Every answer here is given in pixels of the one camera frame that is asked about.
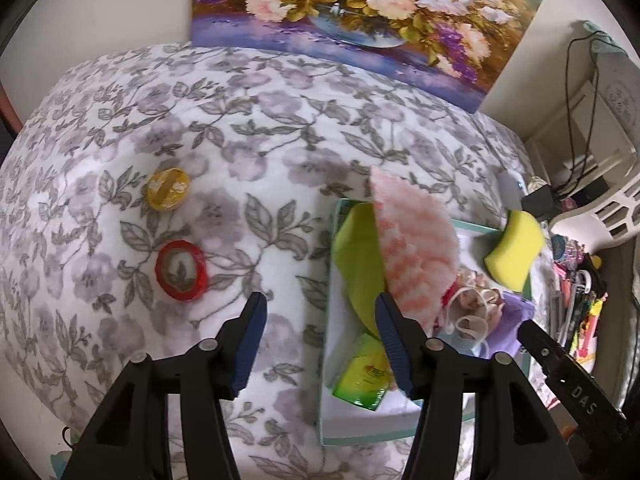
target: wall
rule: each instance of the wall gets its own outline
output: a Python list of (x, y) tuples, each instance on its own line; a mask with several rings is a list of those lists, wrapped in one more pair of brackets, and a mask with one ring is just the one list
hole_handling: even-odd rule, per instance
[[(568, 41), (592, 20), (631, 50), (600, 0), (544, 0), (481, 110), (526, 138), (564, 99)], [(39, 0), (0, 58), (0, 80), (25, 120), (71, 66), (101, 54), (187, 40), (190, 0)], [(587, 77), (586, 46), (572, 56), (572, 88)]]

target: bed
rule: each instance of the bed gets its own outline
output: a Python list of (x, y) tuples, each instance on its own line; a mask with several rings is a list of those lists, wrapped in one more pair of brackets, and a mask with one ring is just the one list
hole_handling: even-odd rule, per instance
[[(495, 173), (531, 171), (520, 139), (490, 118), (334, 62), (165, 44), (71, 69), (0, 170), (0, 340), (24, 383), (7, 395), (53, 412), (50, 434), (79, 433), (133, 352), (182, 353), (260, 290), (263, 342), (247, 389), (224, 407), (242, 477), (398, 478), (409, 440), (322, 448), (314, 427), (329, 216), (338, 198), (368, 197), (373, 165), (436, 194), (454, 218), (493, 227), (505, 223)], [(191, 194), (158, 214), (142, 187), (173, 166), (190, 174)], [(176, 238), (207, 255), (209, 291), (190, 304), (154, 276), (159, 246)], [(532, 269), (542, 326), (553, 279), (545, 249)], [(537, 366), (530, 379), (546, 402)], [(177, 412), (174, 478), (184, 478)], [(472, 435), (465, 423), (460, 479)], [(26, 458), (42, 463), (58, 441)]]

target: screw head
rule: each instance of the screw head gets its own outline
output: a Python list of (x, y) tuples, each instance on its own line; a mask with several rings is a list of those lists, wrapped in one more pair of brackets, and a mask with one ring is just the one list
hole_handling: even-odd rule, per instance
[(501, 365), (509, 365), (511, 364), (511, 361), (513, 361), (513, 359), (511, 359), (511, 356), (506, 352), (498, 352), (496, 353), (496, 355), (494, 355), (494, 358)]
[(134, 352), (133, 355), (129, 358), (129, 361), (139, 365), (142, 361), (146, 359), (146, 356), (148, 356), (148, 354), (146, 352), (143, 352), (142, 350), (138, 352)]
[(427, 339), (426, 347), (434, 352), (439, 352), (444, 348), (444, 343), (440, 339), (432, 337), (431, 339)]
[(218, 348), (218, 342), (211, 337), (209, 339), (203, 339), (202, 341), (200, 341), (198, 347), (203, 352), (211, 352), (212, 350)]

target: yellow round object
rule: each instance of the yellow round object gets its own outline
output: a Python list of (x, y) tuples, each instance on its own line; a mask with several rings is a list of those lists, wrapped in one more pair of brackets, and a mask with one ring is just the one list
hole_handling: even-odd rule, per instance
[(180, 168), (160, 171), (146, 184), (146, 200), (158, 211), (177, 208), (187, 197), (191, 181)]
[(596, 270), (599, 270), (600, 267), (602, 266), (602, 258), (594, 254), (591, 256), (591, 263), (596, 268)]

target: pink cloth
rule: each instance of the pink cloth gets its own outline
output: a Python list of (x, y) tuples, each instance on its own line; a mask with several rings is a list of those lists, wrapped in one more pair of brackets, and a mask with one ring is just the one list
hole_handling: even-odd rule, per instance
[(371, 189), (388, 290), (431, 335), (460, 266), (456, 230), (438, 199), (405, 180), (371, 168)]

